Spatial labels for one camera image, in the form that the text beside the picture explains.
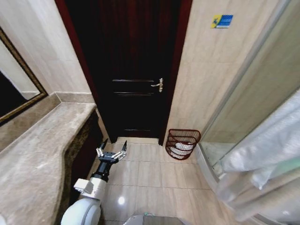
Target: mirror frame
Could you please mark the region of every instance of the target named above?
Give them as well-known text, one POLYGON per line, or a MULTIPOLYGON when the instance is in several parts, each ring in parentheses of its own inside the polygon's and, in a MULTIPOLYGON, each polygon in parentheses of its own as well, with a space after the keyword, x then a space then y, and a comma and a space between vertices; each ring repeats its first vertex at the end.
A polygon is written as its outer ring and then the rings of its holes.
POLYGON ((15 116, 19 115, 24 110, 28 109, 30 106, 34 105, 41 99, 45 98, 48 94, 46 90, 43 88, 41 83, 38 81, 36 76, 33 74, 32 70, 29 68, 25 60, 22 58, 22 56, 19 54, 19 52, 16 50, 14 45, 11 43, 7 35, 4 33, 3 29, 0 27, 0 40, 3 42, 5 47, 9 50, 9 52, 12 54, 14 59, 18 62, 20 67, 24 70, 25 74, 30 78, 30 80, 34 83, 36 88, 39 90, 39 94, 34 96, 33 98, 29 99, 24 104, 20 105, 19 107, 15 108, 14 110, 10 111, 9 113, 5 114, 4 116, 0 117, 0 126, 4 123, 8 122, 15 116))

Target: white robot body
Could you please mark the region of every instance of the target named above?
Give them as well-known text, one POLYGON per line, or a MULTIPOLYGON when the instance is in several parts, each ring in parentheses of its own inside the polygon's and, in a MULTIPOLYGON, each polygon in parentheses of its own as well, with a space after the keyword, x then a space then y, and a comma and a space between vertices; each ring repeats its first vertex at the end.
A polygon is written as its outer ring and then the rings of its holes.
POLYGON ((64 213, 61 225, 97 225, 101 215, 101 200, 105 193, 109 170, 112 164, 126 156, 125 142, 122 150, 118 153, 103 152, 107 140, 101 147, 96 149, 100 165, 90 180, 78 179, 74 188, 81 192, 84 198, 76 201, 64 213))

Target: door frame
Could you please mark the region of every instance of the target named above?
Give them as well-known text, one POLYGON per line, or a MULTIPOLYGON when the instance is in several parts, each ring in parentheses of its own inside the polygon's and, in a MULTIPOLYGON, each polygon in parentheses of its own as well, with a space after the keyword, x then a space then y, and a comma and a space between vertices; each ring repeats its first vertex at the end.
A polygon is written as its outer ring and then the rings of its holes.
MULTIPOLYGON (((167 89, 166 104, 163 109, 160 109, 160 111, 162 113, 162 121, 163 121, 161 130, 160 130, 159 141, 158 141, 158 143, 160 145, 163 145, 164 139, 165 139, 165 132, 167 129, 170 110, 171 110, 171 106, 172 106, 172 99, 173 99, 173 95, 174 95, 174 91, 175 91, 177 74, 178 74, 178 70, 179 70, 181 54, 182 54, 184 40, 185 40, 186 31, 187 31, 187 27, 188 27, 188 19, 189 19, 190 10, 192 7, 192 1, 193 0, 181 0, 181 3, 180 3, 180 12, 179 12, 176 37, 175 37, 174 53, 173 53, 173 57, 172 57, 172 66, 171 66, 171 71, 170 71, 170 76, 169 76, 170 81, 168 84, 165 84, 167 86, 167 88, 166 88, 167 89)), ((88 82, 88 85, 90 87, 90 90, 92 92, 94 100, 96 102, 96 105, 99 109, 103 123, 107 130, 107 133, 110 137, 111 142, 114 143, 116 141, 117 137, 116 137, 115 132, 112 129, 110 129, 110 127, 108 126, 109 125, 109 122, 108 122, 109 115, 104 115, 103 113, 101 113, 101 106, 103 106, 103 104, 101 104, 103 102, 101 99, 103 99, 104 96, 99 96, 97 93, 96 86, 95 86, 95 84, 93 82, 93 78, 90 74, 88 64, 87 64, 85 56, 83 54, 83 50, 82 50, 79 38, 77 36, 77 33, 75 31, 75 28, 73 26, 73 22, 72 22, 70 14, 69 14, 68 8, 65 4, 65 0, 55 0, 55 3, 59 10, 60 16, 63 20, 63 23, 65 25, 65 28, 67 30, 67 33, 71 40, 71 43, 74 47, 75 53, 78 57, 79 63, 83 70, 84 76, 88 82)))

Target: glass shower door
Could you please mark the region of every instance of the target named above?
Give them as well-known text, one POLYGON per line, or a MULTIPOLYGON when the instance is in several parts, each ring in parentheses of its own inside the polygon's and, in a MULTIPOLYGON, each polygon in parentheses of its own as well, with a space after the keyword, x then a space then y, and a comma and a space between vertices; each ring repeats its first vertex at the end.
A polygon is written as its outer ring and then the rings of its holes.
POLYGON ((300 2, 292 0, 201 139, 216 175, 220 159, 300 87, 300 2))

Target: door handle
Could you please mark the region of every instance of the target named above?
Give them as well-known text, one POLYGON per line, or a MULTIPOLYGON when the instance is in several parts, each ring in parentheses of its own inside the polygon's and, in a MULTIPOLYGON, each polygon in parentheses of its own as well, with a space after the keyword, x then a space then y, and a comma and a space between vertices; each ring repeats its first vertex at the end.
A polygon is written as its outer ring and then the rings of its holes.
POLYGON ((163 85, 164 85, 164 80, 163 80, 163 78, 160 78, 159 83, 158 84, 152 84, 151 87, 159 87, 158 91, 162 92, 163 91, 163 85))

